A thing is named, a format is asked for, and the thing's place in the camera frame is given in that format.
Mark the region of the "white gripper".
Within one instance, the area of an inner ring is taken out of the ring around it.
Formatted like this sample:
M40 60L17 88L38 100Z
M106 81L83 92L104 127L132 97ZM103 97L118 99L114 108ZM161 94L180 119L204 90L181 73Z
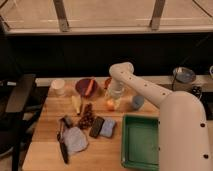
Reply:
M108 94L114 98L114 108L119 108L121 104L121 96L124 92L124 84L120 81L112 79L108 86ZM105 96L105 101L108 103L110 101L110 96Z

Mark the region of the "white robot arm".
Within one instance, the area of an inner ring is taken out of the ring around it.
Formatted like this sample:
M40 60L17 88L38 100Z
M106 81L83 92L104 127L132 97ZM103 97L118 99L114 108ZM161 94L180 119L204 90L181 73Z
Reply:
M127 85L159 108L159 171L213 171L206 113L186 91L172 91L133 74L130 62L113 64L108 93L120 97Z

